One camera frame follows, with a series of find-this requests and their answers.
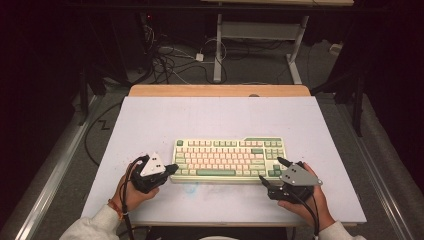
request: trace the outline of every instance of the white tabletop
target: white tabletop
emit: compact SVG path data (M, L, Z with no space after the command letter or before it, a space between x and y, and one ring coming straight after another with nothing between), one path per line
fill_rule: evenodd
M307 162L324 182L330 211L345 224L365 215L314 97L127 97L82 217L113 196L130 162L157 152L171 163L175 139L282 137L287 159ZM173 183L130 213L133 224L293 226L304 222L258 185Z

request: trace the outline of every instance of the desk leg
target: desk leg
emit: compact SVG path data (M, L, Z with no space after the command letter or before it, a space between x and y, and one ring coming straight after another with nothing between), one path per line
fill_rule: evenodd
M302 43L303 34L305 34L306 24L308 23L309 16L304 16L302 18L302 23L299 26L299 29L296 34L296 39L294 43L294 49L292 54L287 54L287 63L289 65L290 73L292 75L294 84L302 84L300 79L299 71L296 67L296 57L299 52L300 44Z
M213 70L213 82L221 82L221 64L222 64L222 54L221 54L221 40L222 40L222 14L218 14L218 21L216 26L216 53L215 53L215 66Z

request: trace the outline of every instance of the space bar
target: space bar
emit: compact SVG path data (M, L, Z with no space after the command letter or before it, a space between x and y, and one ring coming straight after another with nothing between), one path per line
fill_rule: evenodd
M235 170L197 170L197 176L235 176Z

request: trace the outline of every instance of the person's left hand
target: person's left hand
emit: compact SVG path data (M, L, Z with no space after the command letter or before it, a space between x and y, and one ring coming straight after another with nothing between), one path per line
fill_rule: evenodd
M121 177L121 180L119 181L118 186L116 187L115 195L113 195L113 197L111 198L111 200L119 207L119 209L121 209L121 211L122 211L122 202L121 202L120 196L122 196L123 194L124 187L122 185L125 184L124 182L125 182L125 174ZM154 198L156 194L159 192L159 188L154 188L149 193L146 194L135 189L131 181L127 182L126 184L127 184L126 204L128 207L127 209L128 211L134 210L142 202Z

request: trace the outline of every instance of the mechanical keyboard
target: mechanical keyboard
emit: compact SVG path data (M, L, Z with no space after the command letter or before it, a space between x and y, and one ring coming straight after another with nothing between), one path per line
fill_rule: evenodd
M277 157L286 158L283 139L248 137L240 139L178 139L172 163L177 172L173 182L261 183L279 181L287 168Z

